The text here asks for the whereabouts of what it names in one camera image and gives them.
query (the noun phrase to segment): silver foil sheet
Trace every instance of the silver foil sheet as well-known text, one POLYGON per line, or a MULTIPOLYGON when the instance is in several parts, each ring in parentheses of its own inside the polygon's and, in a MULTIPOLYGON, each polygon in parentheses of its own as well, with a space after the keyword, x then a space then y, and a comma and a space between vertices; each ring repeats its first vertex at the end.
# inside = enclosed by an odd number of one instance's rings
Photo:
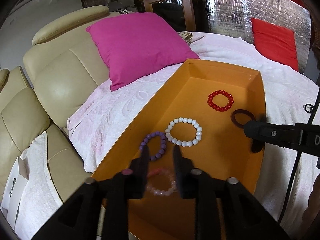
POLYGON ((253 44, 251 17, 294 31, 299 72, 308 60, 311 23, 309 12, 290 0, 205 0, 209 32, 241 37, 253 44))

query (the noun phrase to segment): black ring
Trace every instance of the black ring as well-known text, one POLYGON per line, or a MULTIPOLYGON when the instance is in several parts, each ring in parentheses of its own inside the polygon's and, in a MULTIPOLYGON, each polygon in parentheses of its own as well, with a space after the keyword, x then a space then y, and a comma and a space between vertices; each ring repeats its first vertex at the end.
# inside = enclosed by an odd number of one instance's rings
POLYGON ((237 109, 235 111, 232 112, 231 114, 231 121, 239 128, 243 129, 244 127, 244 124, 240 124, 237 120, 236 120, 236 117, 235 115, 236 114, 245 114, 247 115, 248 117, 251 118, 251 120, 255 121, 256 118, 254 117, 253 113, 249 112, 248 110, 244 110, 244 109, 237 109))
POLYGON ((303 106, 304 110, 305 110, 308 114, 311 114, 311 113, 312 113, 313 107, 314 107, 314 106, 313 106, 312 104, 305 104, 305 105, 303 106))

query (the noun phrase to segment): white blanket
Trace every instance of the white blanket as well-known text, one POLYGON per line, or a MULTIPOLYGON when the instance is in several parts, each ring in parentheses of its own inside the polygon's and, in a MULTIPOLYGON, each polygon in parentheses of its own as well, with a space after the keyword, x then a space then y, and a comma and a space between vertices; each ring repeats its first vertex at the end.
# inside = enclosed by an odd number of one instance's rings
MULTIPOLYGON (((303 105, 314 104, 318 87, 290 67, 271 61, 241 38, 206 33, 190 45, 201 59, 246 66, 262 75, 268 121, 275 124, 307 122, 303 105)), ((156 91, 181 64, 166 67, 157 73, 110 91, 111 81, 97 87, 79 110, 68 119, 69 137, 84 159, 86 171, 93 172, 118 137, 151 99, 156 91)), ((314 124, 320 124, 319 114, 314 124)), ((266 145, 255 196, 278 219, 284 201, 296 152, 266 145)), ((282 221, 283 228, 294 236, 319 171, 316 157, 302 154, 289 206, 282 221)))
POLYGON ((15 225, 21 240, 30 240, 62 205, 48 170, 47 149, 47 133, 43 132, 20 157, 29 173, 15 225))

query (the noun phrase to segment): orange box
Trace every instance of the orange box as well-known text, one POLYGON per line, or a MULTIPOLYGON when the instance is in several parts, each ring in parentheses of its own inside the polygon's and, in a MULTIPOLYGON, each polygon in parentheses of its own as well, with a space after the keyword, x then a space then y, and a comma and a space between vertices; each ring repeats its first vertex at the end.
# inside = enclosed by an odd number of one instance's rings
MULTIPOLYGON (((213 98, 218 106, 227 104, 223 95, 213 98)), ((266 114, 261 74, 257 70, 207 60, 188 59, 159 89, 119 137, 92 175, 96 180, 109 179, 125 169, 148 133, 164 131, 174 118, 197 120, 202 140, 192 147, 180 147, 182 155, 192 159, 200 168, 217 179, 237 177, 253 193, 259 178, 264 149, 250 152, 250 139, 230 119, 236 109, 246 109, 255 116, 266 114), (207 104, 208 95, 215 90, 232 94, 234 104, 227 112, 217 112, 207 104)), ((241 123, 248 119, 237 117, 241 123)), ((195 138, 195 128, 188 123, 176 124, 171 134, 181 141, 195 138)), ((148 146, 150 154, 159 150, 159 137, 148 146)), ((173 171, 173 144, 167 142, 163 157, 149 164, 149 169, 168 167, 173 171)), ((161 176, 150 179, 159 189, 169 188, 161 176)), ((179 194, 169 197, 146 192, 142 200, 129 201, 129 231, 141 240, 194 239, 194 200, 182 200, 179 194)))

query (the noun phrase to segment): red bead bracelet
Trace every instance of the red bead bracelet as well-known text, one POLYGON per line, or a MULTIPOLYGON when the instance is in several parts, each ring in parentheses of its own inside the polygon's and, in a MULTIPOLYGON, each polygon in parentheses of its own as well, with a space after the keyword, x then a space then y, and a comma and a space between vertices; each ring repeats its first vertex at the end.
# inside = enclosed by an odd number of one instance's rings
POLYGON ((213 93, 211 93, 209 96, 208 96, 208 101, 207 101, 208 105, 210 107, 212 107, 214 110, 216 111, 220 111, 220 112, 224 112, 224 111, 228 111, 231 106, 233 105, 234 101, 233 101, 233 97, 231 94, 229 94, 228 92, 225 92, 224 90, 218 90, 218 91, 215 91, 213 93), (216 95, 224 95, 225 97, 227 97, 229 99, 229 103, 225 106, 225 107, 220 107, 220 106, 217 106, 216 104, 214 104, 212 102, 212 99, 216 96, 216 95))

